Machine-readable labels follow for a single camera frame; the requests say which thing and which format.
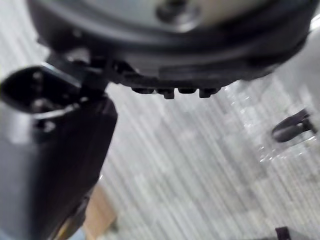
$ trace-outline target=black plastic housing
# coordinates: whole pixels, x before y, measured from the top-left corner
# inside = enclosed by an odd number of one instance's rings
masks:
[[[51,239],[99,179],[115,106],[41,67],[11,75],[0,97],[0,232]],[[36,99],[47,101],[41,108]]]
[[[224,24],[185,33],[125,24],[83,0],[27,2],[42,43],[61,55],[82,49],[104,56],[120,70],[112,81],[147,93],[206,92],[272,73],[304,46],[319,0],[274,0]],[[133,71],[123,71],[123,63]]]

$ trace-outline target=circular lid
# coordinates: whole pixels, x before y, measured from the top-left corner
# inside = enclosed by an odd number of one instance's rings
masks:
[[[144,28],[185,32],[193,28],[208,27],[238,17],[270,0],[79,0],[93,11],[117,21]],[[193,17],[177,23],[165,20],[159,11],[169,8],[176,15],[194,9]]]

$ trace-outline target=floor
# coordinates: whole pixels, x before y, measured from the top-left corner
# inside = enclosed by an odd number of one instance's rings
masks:
[[[0,16],[0,75],[40,63],[47,50],[24,3],[0,1]],[[239,81],[210,99],[110,86],[119,120],[101,183],[119,231],[101,239],[274,240],[283,226],[293,240],[319,239],[317,137],[270,138],[276,123],[305,107],[285,77]]]

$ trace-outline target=round black device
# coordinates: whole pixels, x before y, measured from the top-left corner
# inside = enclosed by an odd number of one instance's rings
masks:
[[[271,73],[305,44],[318,0],[28,0],[40,41],[105,58],[112,81],[210,97]]]

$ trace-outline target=black plastic clip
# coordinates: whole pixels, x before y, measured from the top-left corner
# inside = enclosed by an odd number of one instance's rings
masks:
[[[272,138],[278,143],[285,143],[306,131],[312,131],[316,134],[318,130],[310,122],[309,117],[310,114],[306,109],[303,109],[286,118],[272,130]]]

